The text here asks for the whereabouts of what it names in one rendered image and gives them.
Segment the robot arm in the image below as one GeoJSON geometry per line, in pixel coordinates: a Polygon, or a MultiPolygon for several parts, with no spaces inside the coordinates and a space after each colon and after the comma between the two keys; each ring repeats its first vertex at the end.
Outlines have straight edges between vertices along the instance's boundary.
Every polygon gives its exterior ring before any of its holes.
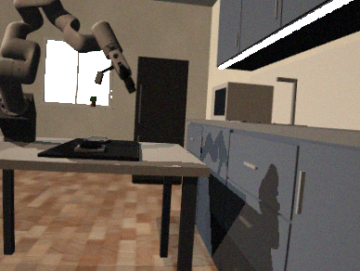
{"type": "Polygon", "coordinates": [[[21,84],[33,84],[40,61],[39,44],[26,40],[29,33],[40,29],[44,24],[38,7],[63,32],[66,44],[76,52],[102,51],[106,56],[110,51],[121,48],[106,21],[96,23],[92,28],[93,33],[78,33],[80,21],[64,9],[60,0],[14,0],[14,7],[23,21],[12,22],[6,27],[0,49],[0,104],[6,115],[20,116],[29,108],[29,101],[23,95],[21,84]]]}

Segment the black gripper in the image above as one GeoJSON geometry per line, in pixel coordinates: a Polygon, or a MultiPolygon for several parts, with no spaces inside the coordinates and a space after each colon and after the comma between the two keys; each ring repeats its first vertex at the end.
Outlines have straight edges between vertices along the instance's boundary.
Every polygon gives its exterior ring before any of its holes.
{"type": "Polygon", "coordinates": [[[127,88],[129,94],[132,94],[133,92],[135,92],[136,91],[135,83],[134,83],[134,81],[133,81],[133,79],[131,77],[132,72],[131,72],[131,69],[128,66],[124,56],[122,55],[122,49],[117,48],[117,49],[114,49],[114,50],[110,51],[105,56],[105,58],[110,60],[111,64],[113,65],[113,67],[115,69],[115,71],[117,72],[117,74],[119,75],[121,80],[124,81],[124,83],[127,86],[127,87],[126,86],[125,87],[127,88]],[[130,76],[130,74],[131,74],[131,76],[130,76]]]}

